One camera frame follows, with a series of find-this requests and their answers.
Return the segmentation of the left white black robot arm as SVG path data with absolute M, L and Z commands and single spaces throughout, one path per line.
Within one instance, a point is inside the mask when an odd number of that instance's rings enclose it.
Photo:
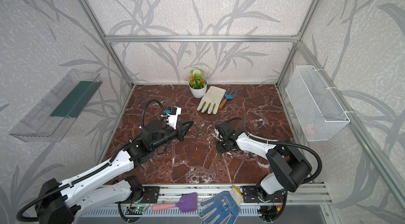
M 178 122 L 175 128 L 162 121 L 150 122 L 112 158 L 72 178 L 46 182 L 35 204 L 40 224 L 71 224 L 76 218 L 97 208 L 116 203 L 141 200 L 142 184 L 130 176 L 110 186 L 104 184 L 133 170 L 154 156 L 155 150 L 173 140 L 183 141 L 194 121 Z

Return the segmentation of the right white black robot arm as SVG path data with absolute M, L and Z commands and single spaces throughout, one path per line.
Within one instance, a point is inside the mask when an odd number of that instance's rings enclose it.
M 267 159 L 272 172 L 256 185 L 262 198 L 282 190 L 295 192 L 300 185 L 314 179 L 310 176 L 312 166 L 300 151 L 317 155 L 312 149 L 295 144 L 289 139 L 268 140 L 244 130 L 235 130 L 229 121 L 216 125 L 215 131 L 218 134 L 216 148 L 220 154 L 244 151 Z

